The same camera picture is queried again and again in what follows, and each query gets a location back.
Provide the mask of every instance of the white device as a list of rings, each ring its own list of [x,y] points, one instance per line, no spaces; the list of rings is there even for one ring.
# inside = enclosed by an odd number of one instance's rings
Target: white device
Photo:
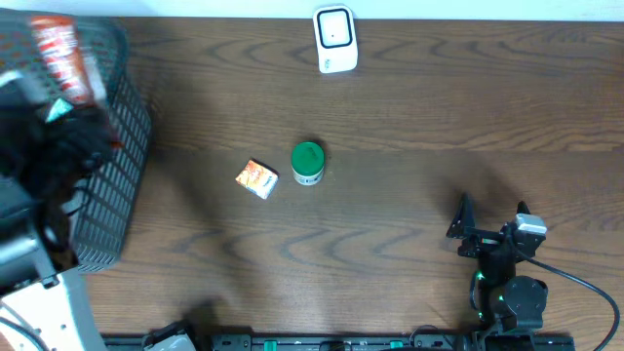
[[[314,34],[322,73],[342,72],[358,65],[358,41],[353,14],[346,6],[329,6],[314,13]]]

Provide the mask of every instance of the white backdrop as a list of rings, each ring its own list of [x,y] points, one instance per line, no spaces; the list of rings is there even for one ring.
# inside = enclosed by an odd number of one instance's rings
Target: white backdrop
[[[323,0],[0,0],[0,7],[87,16],[309,19]],[[351,0],[358,19],[624,20],[624,0]]]

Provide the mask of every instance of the wood grain surface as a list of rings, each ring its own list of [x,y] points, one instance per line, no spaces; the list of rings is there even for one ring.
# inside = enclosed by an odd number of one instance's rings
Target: wood grain surface
[[[526,200],[537,258],[624,306],[624,24],[358,20],[358,67],[334,75],[311,20],[123,24],[155,129],[123,258],[88,279],[102,332],[476,324],[477,262],[445,238],[462,191],[488,229]],[[313,187],[290,167],[306,139],[328,153]],[[252,157],[281,175],[267,201],[234,181]],[[545,332],[603,339],[603,299],[519,274],[549,286]]]

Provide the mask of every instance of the small container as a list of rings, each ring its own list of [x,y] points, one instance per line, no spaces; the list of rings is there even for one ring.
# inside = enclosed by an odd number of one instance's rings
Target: small container
[[[292,151],[292,173],[301,185],[314,185],[323,178],[325,152],[319,144],[305,141]]]

